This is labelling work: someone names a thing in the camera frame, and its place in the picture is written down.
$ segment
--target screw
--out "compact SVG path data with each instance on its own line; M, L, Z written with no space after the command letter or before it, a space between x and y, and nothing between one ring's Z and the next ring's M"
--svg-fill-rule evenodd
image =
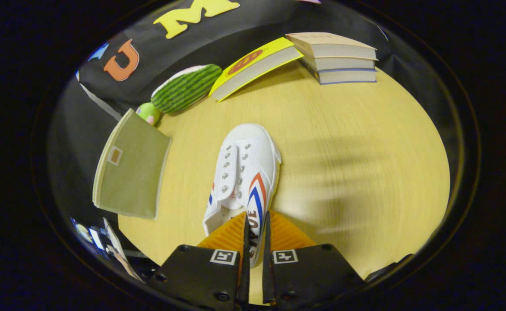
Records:
M220 301L228 301L230 299L230 296L228 296L227 293L220 292L215 294L215 298Z

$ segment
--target watermelon plush toy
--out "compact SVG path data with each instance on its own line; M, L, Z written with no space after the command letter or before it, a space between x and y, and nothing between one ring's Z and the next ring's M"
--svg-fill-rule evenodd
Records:
M205 96L221 73L213 64L184 69L151 94L151 104L165 114L182 111Z

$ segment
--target felt letter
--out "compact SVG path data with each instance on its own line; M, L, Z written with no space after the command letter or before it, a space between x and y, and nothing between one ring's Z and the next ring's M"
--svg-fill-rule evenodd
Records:
M105 67L103 67L103 70L107 71L116 81L124 81L127 79L136 70L138 63L140 62L140 55L136 49L134 49L131 42L132 39L126 41L119 48L119 53L124 53L124 55L126 55L129 59L128 65L125 68L121 68L115 61L115 58L117 58L116 55L111 57L111 59L105 64Z
M178 21L197 24L201 20L203 9L206 11L205 17L212 17L233 10L238 6L240 6L239 3L228 0L195 0L190 8L166 12L153 23L161 23L167 30L166 38L170 39L188 29L188 25L182 25Z

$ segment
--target book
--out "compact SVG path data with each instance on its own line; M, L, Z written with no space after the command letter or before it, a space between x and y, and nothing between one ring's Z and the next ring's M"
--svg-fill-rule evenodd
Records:
M100 209L156 219L171 139L133 110L121 118L101 152L92 201Z
M316 71L316 69L312 68L303 59L300 59L300 61L321 85L351 82L376 82L376 69L330 69Z
M376 59L376 49L362 42L332 33L291 33L286 37L310 57L360 57Z
M303 57L316 70L327 69L374 69L374 60L357 57Z
M209 92L218 101L269 71L303 57L295 45L286 38L271 41L224 69Z

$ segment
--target shoe tongue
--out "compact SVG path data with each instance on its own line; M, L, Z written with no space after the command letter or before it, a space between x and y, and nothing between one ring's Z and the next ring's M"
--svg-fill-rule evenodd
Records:
M222 206L226 207L227 209L237 210L241 209L245 205L242 201L243 197L241 199L238 199L234 190L229 197L222 201Z

